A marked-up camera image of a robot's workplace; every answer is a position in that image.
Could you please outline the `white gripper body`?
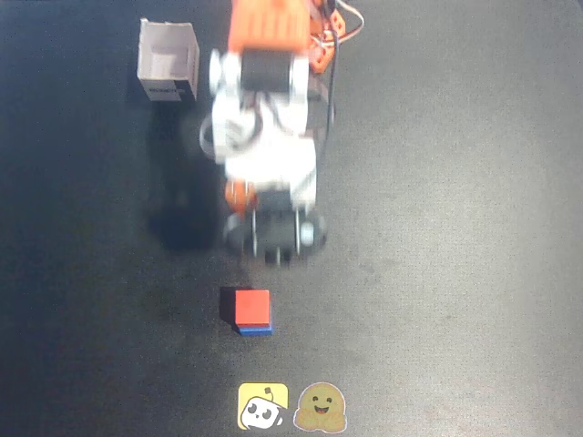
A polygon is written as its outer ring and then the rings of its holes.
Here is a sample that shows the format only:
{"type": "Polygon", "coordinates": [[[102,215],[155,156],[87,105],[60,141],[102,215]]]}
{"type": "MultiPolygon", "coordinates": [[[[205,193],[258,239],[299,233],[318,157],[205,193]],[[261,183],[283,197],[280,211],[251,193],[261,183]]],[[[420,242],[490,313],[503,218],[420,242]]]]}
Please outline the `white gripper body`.
{"type": "Polygon", "coordinates": [[[288,51],[210,53],[210,112],[199,146],[250,195],[282,191],[291,208],[313,208],[316,135],[308,127],[310,59],[288,51]]]}

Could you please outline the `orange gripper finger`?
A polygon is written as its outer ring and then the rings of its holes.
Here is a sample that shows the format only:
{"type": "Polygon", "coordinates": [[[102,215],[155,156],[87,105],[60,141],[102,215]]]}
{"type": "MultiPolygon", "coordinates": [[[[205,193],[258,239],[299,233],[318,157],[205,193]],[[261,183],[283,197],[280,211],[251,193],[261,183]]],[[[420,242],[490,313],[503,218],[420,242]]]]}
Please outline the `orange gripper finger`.
{"type": "Polygon", "coordinates": [[[255,187],[247,181],[229,179],[226,181],[224,198],[233,213],[245,213],[256,207],[255,187]]]}

